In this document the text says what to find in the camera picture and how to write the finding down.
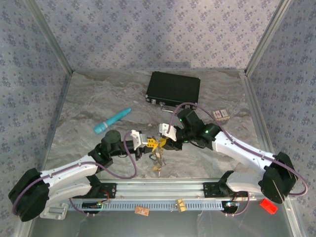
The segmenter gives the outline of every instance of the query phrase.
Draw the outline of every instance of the red block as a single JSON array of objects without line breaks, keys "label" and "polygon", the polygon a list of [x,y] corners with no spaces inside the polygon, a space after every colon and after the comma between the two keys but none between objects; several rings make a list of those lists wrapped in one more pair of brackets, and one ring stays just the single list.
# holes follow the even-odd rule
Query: red block
[{"label": "red block", "polygon": [[277,212],[277,207],[267,199],[263,199],[260,202],[260,206],[262,206],[270,214],[275,214]]}]

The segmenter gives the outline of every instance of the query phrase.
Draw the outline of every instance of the gray marble surface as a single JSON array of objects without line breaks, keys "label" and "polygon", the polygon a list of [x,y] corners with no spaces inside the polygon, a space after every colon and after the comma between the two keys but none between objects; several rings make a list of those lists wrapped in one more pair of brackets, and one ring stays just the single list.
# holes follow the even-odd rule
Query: gray marble surface
[{"label": "gray marble surface", "polygon": [[[209,111],[226,109],[231,118],[225,124],[229,133],[238,139],[259,147],[248,104],[238,71],[173,71],[170,73],[198,77],[201,79],[199,104]],[[100,143],[106,132],[96,135],[95,125],[131,107],[132,111],[109,129],[118,130],[122,137],[132,129],[157,135],[159,123],[168,122],[170,113],[162,112],[159,106],[145,101],[144,95],[151,72],[89,72],[73,73],[66,101],[62,109],[46,169],[75,161]],[[211,118],[197,110],[205,122]],[[138,178],[156,178],[152,171],[153,161],[149,154],[137,162]],[[252,172],[234,159],[209,149],[199,149],[185,144],[183,150],[164,151],[166,166],[162,167],[163,178],[219,178],[227,170]],[[114,158],[110,170],[116,174],[130,176],[133,166],[130,159]],[[101,178],[113,178],[107,172]]]}]

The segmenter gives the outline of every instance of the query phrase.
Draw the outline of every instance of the table surface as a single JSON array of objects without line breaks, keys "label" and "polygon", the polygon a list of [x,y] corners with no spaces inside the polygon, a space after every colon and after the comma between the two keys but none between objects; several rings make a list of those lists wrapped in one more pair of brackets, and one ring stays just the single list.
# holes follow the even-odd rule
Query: table surface
[{"label": "table surface", "polygon": [[[180,75],[201,79],[199,104],[209,111],[226,109],[231,118],[224,127],[238,139],[259,147],[248,104],[238,71],[175,71]],[[131,129],[149,136],[157,134],[159,123],[168,122],[170,113],[145,101],[144,95],[151,72],[74,73],[59,119],[46,169],[55,168],[86,155],[98,144],[105,132],[94,134],[95,125],[117,112],[131,107],[132,111],[111,126],[123,136]],[[205,122],[211,119],[197,114]],[[165,151],[163,178],[219,178],[227,170],[252,172],[234,159],[185,144],[183,151]],[[137,162],[136,178],[157,178],[153,161],[143,155]],[[110,170],[128,176],[133,168],[128,158],[114,158]],[[113,178],[107,172],[100,178]],[[275,215],[264,211],[258,201],[251,201],[240,216],[225,217],[219,211],[187,211],[184,213],[152,211],[149,217],[134,212],[102,212],[94,218],[69,211],[63,221],[37,218],[29,237],[223,237],[223,236],[292,236],[285,208],[278,205]]]}]

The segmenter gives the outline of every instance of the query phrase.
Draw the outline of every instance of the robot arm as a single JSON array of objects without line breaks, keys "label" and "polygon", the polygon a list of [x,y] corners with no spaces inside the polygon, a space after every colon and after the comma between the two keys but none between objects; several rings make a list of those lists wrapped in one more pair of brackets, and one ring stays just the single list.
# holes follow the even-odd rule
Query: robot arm
[{"label": "robot arm", "polygon": [[[212,123],[204,124],[191,109],[181,111],[178,118],[183,128],[172,126],[168,132],[168,124],[159,125],[160,135],[166,139],[164,149],[178,151],[182,150],[183,143],[195,142],[202,148],[221,152],[252,167],[258,174],[254,177],[227,171],[217,184],[204,184],[206,198],[231,197],[239,191],[256,193],[261,191],[276,203],[284,202],[297,180],[295,175],[271,161],[241,149],[227,138],[220,127]],[[136,160],[142,154],[152,151],[153,147],[149,141],[153,139],[135,130],[132,130],[131,136],[133,140],[127,141],[126,144],[128,151],[135,154]],[[288,155],[284,153],[276,156],[254,148],[233,136],[231,138],[251,151],[262,153],[266,157],[276,159],[293,168]],[[68,198],[96,198],[101,192],[101,182],[95,176],[96,173],[102,171],[100,165],[107,168],[113,164],[112,157],[126,154],[120,133],[110,130],[95,149],[75,162],[42,172],[36,169],[28,170],[14,186],[9,198],[14,204],[28,185],[40,177],[43,178],[30,187],[16,203],[15,210],[22,221],[29,221],[43,214],[52,204]]]}]

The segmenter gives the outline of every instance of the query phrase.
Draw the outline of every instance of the patterned wall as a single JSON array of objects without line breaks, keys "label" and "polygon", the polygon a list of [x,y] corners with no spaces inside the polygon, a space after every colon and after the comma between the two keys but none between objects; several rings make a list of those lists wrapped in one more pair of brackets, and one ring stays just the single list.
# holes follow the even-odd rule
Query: patterned wall
[{"label": "patterned wall", "polygon": [[251,75],[273,146],[308,180],[299,197],[316,236],[316,2],[294,0]]},{"label": "patterned wall", "polygon": [[24,2],[0,8],[0,236],[10,237],[17,217],[7,195],[42,164],[67,79]]},{"label": "patterned wall", "polygon": [[246,67],[279,0],[36,0],[76,70]]}]

